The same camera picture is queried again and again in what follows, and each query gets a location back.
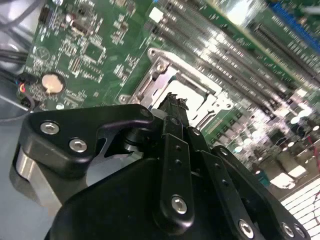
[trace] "green circuit board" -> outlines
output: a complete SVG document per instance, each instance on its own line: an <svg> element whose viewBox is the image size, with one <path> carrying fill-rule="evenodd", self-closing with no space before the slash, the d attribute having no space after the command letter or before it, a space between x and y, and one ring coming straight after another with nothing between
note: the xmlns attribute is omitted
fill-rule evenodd
<svg viewBox="0 0 320 240"><path fill-rule="evenodd" d="M47 0L40 13L24 69L38 77L38 81L27 85L26 90L40 102L40 109L123 104L121 97L129 99L132 96L152 65L147 55L151 47L175 53L191 66L199 67L199 62L204 60L202 54L196 55L196 51L189 47L197 43L197 31L200 28L193 29L186 22L177 22L173 29L177 34L172 40L151 19L154 8L164 13L168 11L168 5L164 2L166 0L64 0L62 5L57 6ZM257 70L258 64L262 64L289 89L307 89L305 99L314 106L318 103L317 89L305 86L291 66L285 65L276 54L261 44L250 25L246 28L237 26L212 3L195 4L194 7L210 24L222 30L255 59L249 67ZM267 25L288 47L299 41L285 26L275 24L276 20L277 16L267 6L252 18L252 22ZM197 18L196 22L204 25L201 18ZM193 34L192 37L178 35L178 32L184 31ZM300 55L315 72L320 71L320 61L312 50L301 48ZM246 68L238 67L236 70L242 78L255 81L252 72ZM58 74L63 79L61 92L46 91L41 81L48 73ZM230 127L231 122L248 112L241 104L244 99L237 92L229 90L223 81L211 78L209 74L207 77L228 92L234 102L231 110L219 112L201 129L207 142L212 145Z"/></svg>
<svg viewBox="0 0 320 240"><path fill-rule="evenodd" d="M150 21L151 9L157 6L151 0L69 0L62 6L49 0L45 6L51 11L50 19L37 27L25 71L38 77L56 72L63 76L66 84L58 94L46 93L39 82L27 87L42 103L43 110L56 109L57 104L62 104L64 109L119 104L119 96L130 96L150 67L148 47L179 52L169 41L157 43L157 37L144 28ZM75 18L83 17L79 13L81 7L90 10L86 13L89 14L86 17L91 18L88 28L93 33L90 35L81 34L65 22L68 13ZM242 40L241 45L246 49L259 51L259 59L279 78L295 82L291 72L265 54L213 7L200 11L218 27L228 25L234 32L233 39Z"/></svg>

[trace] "capacitor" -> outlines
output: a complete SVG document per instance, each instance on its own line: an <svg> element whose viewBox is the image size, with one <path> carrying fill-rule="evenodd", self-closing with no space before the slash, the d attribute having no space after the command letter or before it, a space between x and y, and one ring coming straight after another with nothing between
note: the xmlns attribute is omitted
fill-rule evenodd
<svg viewBox="0 0 320 240"><path fill-rule="evenodd" d="M227 146L228 143L230 142L230 139L227 136L222 135L219 137L218 141L222 143L223 146Z"/></svg>
<svg viewBox="0 0 320 240"><path fill-rule="evenodd" d="M252 139L248 137L248 135L245 132L242 132L240 134L240 138L242 139L244 145L249 145L252 143Z"/></svg>
<svg viewBox="0 0 320 240"><path fill-rule="evenodd" d="M248 130L254 139L258 138L260 136L260 132L254 126L248 127Z"/></svg>
<svg viewBox="0 0 320 240"><path fill-rule="evenodd" d="M253 150L253 154L256 157L256 159L258 159L258 161L261 161L263 159L259 150L257 150L257 149Z"/></svg>
<svg viewBox="0 0 320 240"><path fill-rule="evenodd" d="M319 130L319 124L317 124L315 121L308 119L307 124L312 129L312 131L318 131Z"/></svg>
<svg viewBox="0 0 320 240"><path fill-rule="evenodd" d="M234 153L238 154L240 153L244 148L243 148L243 143L242 140L237 137L229 146L229 149L233 151Z"/></svg>
<svg viewBox="0 0 320 240"><path fill-rule="evenodd" d="M291 124L297 124L301 117L299 115L294 115L293 113L290 113L287 115L287 119Z"/></svg>
<svg viewBox="0 0 320 240"><path fill-rule="evenodd" d="M237 134L232 131L231 129L228 129L227 131L225 131L224 133L228 138L233 139Z"/></svg>
<svg viewBox="0 0 320 240"><path fill-rule="evenodd" d="M48 94L58 94L62 92L66 85L64 78L55 72L44 74L41 83Z"/></svg>
<svg viewBox="0 0 320 240"><path fill-rule="evenodd" d="M235 131L237 133L244 129L244 127L242 125L240 125L238 122L234 122L232 124L231 128L233 131Z"/></svg>
<svg viewBox="0 0 320 240"><path fill-rule="evenodd" d="M299 136L300 138L304 138L306 135L306 131L304 129L303 126L299 125L299 124L293 124L290 126L290 130L297 136Z"/></svg>

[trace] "motherboard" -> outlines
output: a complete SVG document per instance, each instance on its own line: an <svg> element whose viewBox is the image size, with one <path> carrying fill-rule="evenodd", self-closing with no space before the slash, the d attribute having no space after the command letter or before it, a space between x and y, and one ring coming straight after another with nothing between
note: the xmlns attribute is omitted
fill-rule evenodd
<svg viewBox="0 0 320 240"><path fill-rule="evenodd" d="M250 169L319 139L320 18L303 4L48 0L24 69L36 81L25 87L44 111L151 110L174 93L208 145Z"/></svg>

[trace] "integrated circuit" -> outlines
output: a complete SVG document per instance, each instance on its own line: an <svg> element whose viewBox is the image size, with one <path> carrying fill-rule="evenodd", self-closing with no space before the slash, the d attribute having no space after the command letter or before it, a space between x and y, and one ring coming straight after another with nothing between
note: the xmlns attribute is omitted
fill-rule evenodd
<svg viewBox="0 0 320 240"><path fill-rule="evenodd" d="M89 42L84 51L84 58L91 62L98 63L105 54L105 51L106 49L104 47Z"/></svg>

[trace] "gray surface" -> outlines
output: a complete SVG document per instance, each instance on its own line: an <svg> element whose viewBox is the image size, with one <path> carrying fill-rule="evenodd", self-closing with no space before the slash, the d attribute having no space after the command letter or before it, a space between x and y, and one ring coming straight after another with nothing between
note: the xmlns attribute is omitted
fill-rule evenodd
<svg viewBox="0 0 320 240"><path fill-rule="evenodd" d="M1 117L22 113L22 110L0 99ZM43 240L53 217L48 210L17 192L9 180L21 121L0 124L0 239Z"/></svg>

